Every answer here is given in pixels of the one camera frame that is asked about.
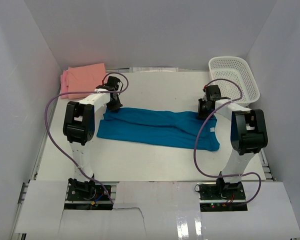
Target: plastic laundry basket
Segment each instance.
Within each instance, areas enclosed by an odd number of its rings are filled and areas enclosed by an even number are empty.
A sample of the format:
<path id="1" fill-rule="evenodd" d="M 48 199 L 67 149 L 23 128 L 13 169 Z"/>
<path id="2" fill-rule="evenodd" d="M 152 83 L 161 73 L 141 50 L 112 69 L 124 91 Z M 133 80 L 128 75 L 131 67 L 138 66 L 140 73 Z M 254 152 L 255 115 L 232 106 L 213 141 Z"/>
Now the plastic laundry basket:
<path id="1" fill-rule="evenodd" d="M 242 90 L 243 98 L 236 103 L 241 106 L 248 106 L 254 103 L 260 97 L 260 92 L 256 80 L 250 70 L 248 63 L 236 56 L 218 56 L 209 61 L 210 81 L 215 79 L 228 79 L 236 84 Z M 240 92 L 237 87 L 227 81 L 215 81 L 221 90 L 223 97 L 237 99 Z"/>

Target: folded blue cloth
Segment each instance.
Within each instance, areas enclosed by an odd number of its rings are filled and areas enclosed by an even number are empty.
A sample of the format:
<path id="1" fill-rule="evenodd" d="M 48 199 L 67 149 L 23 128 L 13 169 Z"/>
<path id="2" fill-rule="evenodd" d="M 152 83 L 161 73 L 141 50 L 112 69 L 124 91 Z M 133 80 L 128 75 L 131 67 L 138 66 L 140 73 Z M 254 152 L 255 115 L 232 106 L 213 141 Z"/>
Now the folded blue cloth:
<path id="1" fill-rule="evenodd" d="M 203 120 L 193 111 L 152 111 L 124 107 L 119 112 L 106 111 L 100 121 L 97 137 L 102 139 L 193 149 Z M 214 131 L 216 117 L 202 130 L 197 149 L 217 151 L 219 142 Z"/>

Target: robotic arm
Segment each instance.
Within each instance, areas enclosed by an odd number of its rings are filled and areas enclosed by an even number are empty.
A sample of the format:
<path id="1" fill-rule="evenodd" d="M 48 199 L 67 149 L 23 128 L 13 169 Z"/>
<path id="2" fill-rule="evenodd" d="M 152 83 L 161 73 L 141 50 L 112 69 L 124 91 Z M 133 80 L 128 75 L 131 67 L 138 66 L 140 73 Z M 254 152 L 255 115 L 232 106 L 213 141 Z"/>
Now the robotic arm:
<path id="1" fill-rule="evenodd" d="M 76 102 L 70 101 L 66 106 L 63 134 L 70 142 L 73 159 L 83 172 L 90 178 L 94 173 L 90 163 L 89 142 L 95 134 L 95 112 L 106 104 L 109 111 L 119 111 L 122 104 L 117 93 L 102 93 L 118 91 L 120 80 L 109 76 L 107 83 L 96 88 L 96 93 Z M 74 179 L 89 181 L 81 172 L 74 168 Z"/>
<path id="2" fill-rule="evenodd" d="M 218 85 L 209 85 L 203 91 L 206 99 L 199 99 L 198 119 L 206 119 L 214 109 L 229 101 L 221 96 Z M 268 136 L 264 113 L 260 109 L 252 110 L 232 102 L 219 109 L 218 114 L 231 121 L 230 140 L 233 148 L 219 175 L 239 175 L 217 179 L 218 192 L 229 195 L 229 191 L 242 189 L 241 175 L 250 160 L 267 146 Z"/>

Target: white table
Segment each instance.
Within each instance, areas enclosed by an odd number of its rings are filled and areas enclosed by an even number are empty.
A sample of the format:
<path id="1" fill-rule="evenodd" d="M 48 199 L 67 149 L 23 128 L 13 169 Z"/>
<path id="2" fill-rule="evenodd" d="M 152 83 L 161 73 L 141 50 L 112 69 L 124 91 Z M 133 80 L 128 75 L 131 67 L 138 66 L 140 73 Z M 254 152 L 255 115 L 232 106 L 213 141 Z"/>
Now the white table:
<path id="1" fill-rule="evenodd" d="M 203 86 L 208 83 L 208 72 L 135 72 L 125 73 L 129 88 L 120 95 L 124 107 L 157 111 L 194 111 L 198 99 L 203 96 Z M 51 134 L 67 152 L 71 148 L 63 135 L 63 124 L 67 99 L 59 99 L 51 123 Z M 95 115 L 95 135 L 105 108 Z M 216 114 L 216 136 L 220 149 L 216 152 L 198 150 L 198 165 L 206 173 L 218 175 L 225 167 L 232 146 L 230 143 L 230 121 Z M 142 143 L 102 139 L 94 137 L 91 147 L 91 166 L 95 178 L 103 182 L 119 181 L 209 181 L 194 165 L 193 150 L 156 146 Z M 245 172 L 257 172 L 263 180 L 260 157 L 256 155 Z M 74 165 L 50 139 L 47 140 L 37 180 L 67 180 L 74 174 Z M 254 175 L 243 178 L 256 180 Z"/>

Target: basket rim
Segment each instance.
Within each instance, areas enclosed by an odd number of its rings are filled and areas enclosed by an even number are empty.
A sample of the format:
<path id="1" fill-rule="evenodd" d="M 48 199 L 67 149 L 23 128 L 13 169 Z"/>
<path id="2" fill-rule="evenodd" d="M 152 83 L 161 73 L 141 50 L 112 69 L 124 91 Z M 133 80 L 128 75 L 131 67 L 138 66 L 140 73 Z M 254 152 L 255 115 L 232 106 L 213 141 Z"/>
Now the basket rim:
<path id="1" fill-rule="evenodd" d="M 258 85 L 257 85 L 257 83 L 256 83 L 255 76 L 253 75 L 253 73 L 252 73 L 252 71 L 251 71 L 251 69 L 250 69 L 250 66 L 249 66 L 249 64 L 247 63 L 247 61 L 244 60 L 244 59 L 241 58 L 241 57 L 238 57 L 238 56 L 216 56 L 216 57 L 211 58 L 211 59 L 209 60 L 209 63 L 208 63 L 208 66 L 209 66 L 209 75 L 210 75 L 210 81 L 209 81 L 209 82 L 211 82 L 212 80 L 214 80 L 213 77 L 212 77 L 212 74 L 211 74 L 211 71 L 212 71 L 212 68 L 211 68 L 211 62 L 214 61 L 214 60 L 217 60 L 217 59 L 224 59 L 224 60 L 226 60 L 226 59 L 229 59 L 229 58 L 231 58 L 231 59 L 236 59 L 236 60 L 242 62 L 242 63 L 245 65 L 246 70 L 248 71 L 248 74 L 249 74 L 250 77 L 251 77 L 251 81 L 252 81 L 252 84 L 253 84 L 253 86 L 254 86 L 254 89 L 255 89 L 255 91 L 256 91 L 256 97 L 255 97 L 253 100 L 248 100 L 248 101 L 247 101 L 247 100 L 246 100 L 246 101 L 240 101 L 240 100 L 239 100 L 239 101 L 237 101 L 237 103 L 238 103 L 238 104 L 250 104 L 250 103 L 254 103 L 254 102 L 258 101 L 259 98 L 260 98 L 260 91 L 259 91 Z"/>

